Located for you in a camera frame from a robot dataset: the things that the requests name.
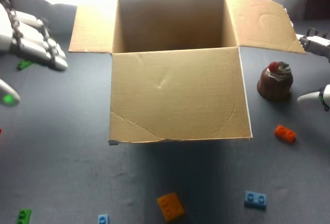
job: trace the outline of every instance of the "chocolate dessert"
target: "chocolate dessert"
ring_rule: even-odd
[[[289,64],[272,62],[262,71],[257,88],[266,100],[283,101],[290,97],[292,83],[293,76]]]

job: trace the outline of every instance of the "strawberry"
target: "strawberry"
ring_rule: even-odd
[[[272,73],[277,73],[278,71],[278,67],[279,67],[279,63],[278,62],[271,62],[269,65],[268,65],[268,69],[270,72]]]

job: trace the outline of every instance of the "cardboard box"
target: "cardboard box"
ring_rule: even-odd
[[[69,50],[112,53],[110,140],[144,143],[252,137],[240,46],[305,53],[269,0],[78,7]]]

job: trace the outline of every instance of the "building block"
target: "building block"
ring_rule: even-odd
[[[28,68],[30,65],[32,65],[33,64],[33,62],[31,62],[31,61],[28,61],[28,60],[21,60],[19,63],[18,63],[18,65],[17,65],[17,68],[19,69],[19,70],[23,70],[23,69],[25,69],[25,68]]]
[[[97,217],[97,224],[110,224],[109,215],[99,215]]]
[[[185,213],[175,193],[164,195],[158,198],[157,202],[166,221],[174,220]]]
[[[31,218],[32,210],[30,209],[21,209],[19,216],[17,218],[16,224],[29,224]]]
[[[267,204],[267,198],[265,194],[245,191],[244,204],[248,207],[265,209]]]
[[[285,128],[282,125],[279,125],[275,130],[275,135],[282,138],[288,143],[293,143],[295,139],[295,133],[292,130]]]

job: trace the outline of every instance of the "orange lego brick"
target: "orange lego brick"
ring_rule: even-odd
[[[275,135],[287,141],[288,143],[293,143],[295,139],[295,133],[292,130],[287,129],[282,125],[279,125],[276,128]]]
[[[174,220],[185,213],[177,195],[170,193],[157,199],[158,205],[166,221]]]

